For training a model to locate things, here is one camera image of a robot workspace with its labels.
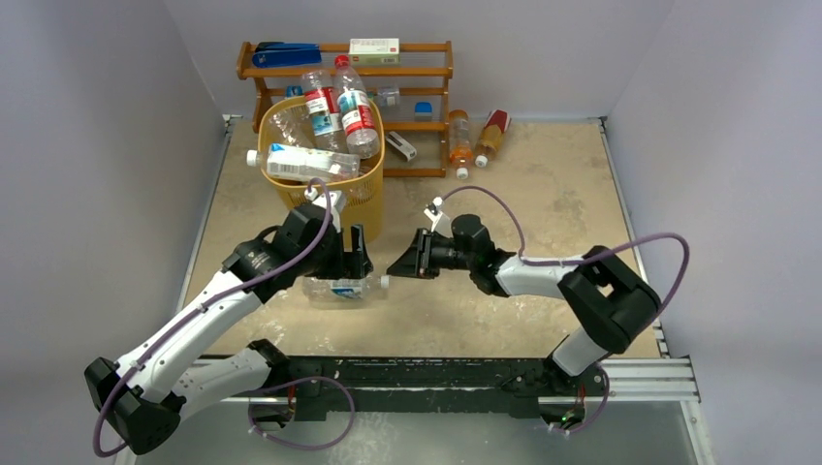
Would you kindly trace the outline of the blue green label white-cap bottle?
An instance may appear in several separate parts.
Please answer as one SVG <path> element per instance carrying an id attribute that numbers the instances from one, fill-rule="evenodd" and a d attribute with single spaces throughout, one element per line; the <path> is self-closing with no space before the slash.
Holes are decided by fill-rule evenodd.
<path id="1" fill-rule="evenodd" d="M 361 279 L 324 280 L 314 277 L 302 279 L 303 294 L 315 303 L 365 303 L 387 296 L 390 287 L 388 275 L 369 275 Z"/>

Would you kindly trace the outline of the yellow plastic bin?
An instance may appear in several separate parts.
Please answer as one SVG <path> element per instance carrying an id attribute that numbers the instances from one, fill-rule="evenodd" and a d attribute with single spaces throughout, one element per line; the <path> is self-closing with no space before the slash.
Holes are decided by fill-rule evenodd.
<path id="1" fill-rule="evenodd" d="M 364 160 L 363 175 L 329 184 L 330 189 L 343 192 L 347 199 L 347 204 L 341 213 L 342 226 L 348 228 L 356 224 L 363 225 L 364 240 L 367 243 L 375 240 L 383 230 L 383 170 L 386 152 L 382 116 L 374 104 L 371 104 L 370 108 L 378 131 L 379 152 Z M 254 113 L 259 149 L 267 149 L 271 143 L 283 141 L 280 131 L 275 130 L 270 123 L 271 118 L 279 112 L 286 112 L 302 122 L 307 116 L 304 98 L 302 96 L 285 98 L 265 111 L 260 110 Z M 303 182 L 275 178 L 267 173 L 264 173 L 263 177 L 272 186 L 285 207 L 292 208 L 305 201 Z"/>

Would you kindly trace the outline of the orange label bottle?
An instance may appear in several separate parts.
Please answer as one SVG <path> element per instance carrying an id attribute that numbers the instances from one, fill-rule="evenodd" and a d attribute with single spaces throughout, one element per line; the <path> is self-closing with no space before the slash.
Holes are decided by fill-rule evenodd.
<path id="1" fill-rule="evenodd" d="M 465 180 L 473 165 L 473 152 L 470 144 L 470 123 L 467 113 L 454 109 L 448 115 L 449 123 L 449 158 L 457 179 Z"/>

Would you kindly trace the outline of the red gold label bottle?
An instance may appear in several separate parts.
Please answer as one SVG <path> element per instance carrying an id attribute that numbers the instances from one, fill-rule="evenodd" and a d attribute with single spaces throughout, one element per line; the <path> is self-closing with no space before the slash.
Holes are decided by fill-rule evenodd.
<path id="1" fill-rule="evenodd" d="M 496 158 L 510 123 L 511 116 L 505 110 L 495 109 L 489 113 L 474 148 L 476 167 L 485 168 Z"/>

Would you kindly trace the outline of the red landscape label bottle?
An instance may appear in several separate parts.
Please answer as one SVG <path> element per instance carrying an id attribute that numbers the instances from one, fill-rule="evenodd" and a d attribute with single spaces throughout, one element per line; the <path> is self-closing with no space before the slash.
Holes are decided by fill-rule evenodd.
<path id="1" fill-rule="evenodd" d="M 379 136 L 374 123 L 370 101 L 359 73 L 351 65 L 347 55 L 334 59 L 334 85 L 337 105 L 351 154 L 369 159 L 378 154 Z"/>

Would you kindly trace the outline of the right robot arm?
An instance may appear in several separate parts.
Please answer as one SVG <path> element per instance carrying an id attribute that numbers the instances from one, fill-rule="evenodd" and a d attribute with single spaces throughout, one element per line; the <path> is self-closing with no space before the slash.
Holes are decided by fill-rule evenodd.
<path id="1" fill-rule="evenodd" d="M 558 394 L 577 387 L 589 366 L 624 353 L 662 308 L 657 292 L 604 246 L 566 262 L 532 264 L 497 247 L 473 214 L 453 220 L 450 235 L 417 229 L 387 272 L 393 277 L 430 280 L 443 269 L 467 271 L 486 295 L 566 301 L 580 326 L 546 359 L 544 380 Z"/>

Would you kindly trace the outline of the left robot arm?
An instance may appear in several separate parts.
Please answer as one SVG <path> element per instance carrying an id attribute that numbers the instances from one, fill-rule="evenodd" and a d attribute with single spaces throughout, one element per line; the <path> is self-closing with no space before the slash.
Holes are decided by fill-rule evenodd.
<path id="1" fill-rule="evenodd" d="M 208 367 L 195 361 L 228 329 L 301 277 L 362 278 L 372 270 L 364 228 L 351 230 L 345 250 L 340 191 L 308 187 L 307 201 L 240 243 L 204 289 L 136 349 L 116 360 L 98 357 L 83 376 L 98 411 L 92 448 L 110 457 L 128 448 L 157 449 L 180 423 L 244 392 L 275 396 L 295 384 L 290 360 L 267 340 Z"/>

